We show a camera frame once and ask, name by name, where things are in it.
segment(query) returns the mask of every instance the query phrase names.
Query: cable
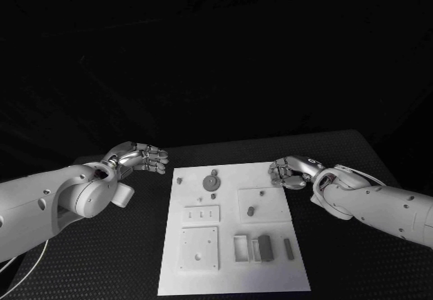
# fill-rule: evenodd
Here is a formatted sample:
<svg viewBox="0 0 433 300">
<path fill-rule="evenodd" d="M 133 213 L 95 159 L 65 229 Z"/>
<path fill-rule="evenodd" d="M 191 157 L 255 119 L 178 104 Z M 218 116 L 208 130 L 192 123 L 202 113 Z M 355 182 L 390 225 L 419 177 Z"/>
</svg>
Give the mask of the cable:
<svg viewBox="0 0 433 300">
<path fill-rule="evenodd" d="M 336 168 L 338 168 L 338 167 L 342 167 L 342 168 L 345 168 L 345 169 L 349 169 L 351 171 L 354 171 L 354 172 L 359 173 L 361 175 L 364 175 L 364 176 L 365 176 L 367 178 L 369 178 L 372 181 L 375 181 L 381 186 L 387 186 L 377 178 L 374 178 L 371 175 L 365 174 L 364 172 L 361 172 L 361 171 L 352 169 L 351 167 L 345 167 L 345 166 L 342 166 L 341 164 L 338 164 L 335 167 L 336 167 Z"/>
<path fill-rule="evenodd" d="M 9 293 L 16 289 L 16 287 L 20 285 L 20 283 L 25 281 L 25 279 L 27 278 L 27 276 L 30 275 L 30 273 L 32 273 L 32 271 L 33 271 L 33 269 L 36 268 L 36 265 L 39 264 L 39 261 L 40 261 L 40 259 L 42 259 L 42 257 L 43 257 L 43 254 L 45 254 L 45 249 L 48 248 L 48 241 L 49 240 L 46 240 L 46 242 L 45 242 L 45 247 L 43 247 L 43 250 L 42 250 L 42 253 L 40 253 L 40 257 L 39 257 L 39 259 L 38 259 L 38 262 L 35 263 L 35 266 L 32 267 L 32 269 L 29 270 L 29 273 L 27 273 L 27 275 L 25 276 L 25 278 L 20 280 L 20 282 L 16 284 L 16 286 L 6 292 L 6 294 L 0 297 L 0 300 L 9 295 Z"/>
<path fill-rule="evenodd" d="M 13 261 L 16 260 L 17 256 L 7 262 L 7 264 L 4 265 L 4 267 L 0 269 L 0 273 L 4 271 L 4 269 L 9 267 L 9 265 L 13 263 Z"/>
</svg>

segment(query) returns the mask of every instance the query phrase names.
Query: dark mesh surface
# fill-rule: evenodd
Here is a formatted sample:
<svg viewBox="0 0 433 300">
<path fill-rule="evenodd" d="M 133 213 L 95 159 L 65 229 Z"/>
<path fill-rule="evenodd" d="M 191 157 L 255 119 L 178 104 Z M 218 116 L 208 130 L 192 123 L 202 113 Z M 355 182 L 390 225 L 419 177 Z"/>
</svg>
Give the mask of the dark mesh surface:
<svg viewBox="0 0 433 300">
<path fill-rule="evenodd" d="M 299 154 L 326 166 L 346 165 L 398 187 L 357 131 L 166 150 L 166 175 L 139 171 L 130 175 L 124 183 L 136 189 L 136 194 L 126 209 L 110 204 L 97 217 L 75 222 L 52 238 L 39 266 L 7 299 L 156 298 L 173 168 L 257 163 Z M 100 158 L 102 154 L 81 157 L 75 163 Z M 312 292 L 179 298 L 427 299 L 433 285 L 433 251 L 357 220 L 336 219 L 309 201 L 310 188 L 286 190 L 286 195 Z M 13 285 L 30 270 L 42 248 L 43 244 L 29 251 Z"/>
</svg>

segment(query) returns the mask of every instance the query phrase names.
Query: black background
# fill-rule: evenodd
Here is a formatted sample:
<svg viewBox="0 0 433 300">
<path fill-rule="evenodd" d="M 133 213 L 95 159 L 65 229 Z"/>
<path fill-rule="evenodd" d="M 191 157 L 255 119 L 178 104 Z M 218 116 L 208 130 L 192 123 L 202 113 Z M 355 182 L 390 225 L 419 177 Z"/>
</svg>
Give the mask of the black background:
<svg viewBox="0 0 433 300">
<path fill-rule="evenodd" d="M 400 185 L 433 196 L 429 1 L 1 6 L 0 181 L 124 141 L 357 129 Z"/>
</svg>

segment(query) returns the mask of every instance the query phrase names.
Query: robotic hand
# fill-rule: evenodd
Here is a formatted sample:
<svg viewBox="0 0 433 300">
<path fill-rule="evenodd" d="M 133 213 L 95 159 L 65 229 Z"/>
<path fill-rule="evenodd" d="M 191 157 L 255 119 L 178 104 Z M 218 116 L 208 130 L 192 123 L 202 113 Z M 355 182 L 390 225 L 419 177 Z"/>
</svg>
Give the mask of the robotic hand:
<svg viewBox="0 0 433 300">
<path fill-rule="evenodd" d="M 325 168 L 309 157 L 287 156 L 268 167 L 271 183 L 287 189 L 302 189 L 313 184 L 312 202 L 344 220 L 355 217 L 371 227 L 433 248 L 433 197 L 381 185 L 336 165 Z"/>
<path fill-rule="evenodd" d="M 72 222 L 97 216 L 110 202 L 124 208 L 134 190 L 120 181 L 133 170 L 165 174 L 167 163 L 167 152 L 124 142 L 100 162 L 3 182 L 0 262 L 55 237 Z"/>
</svg>

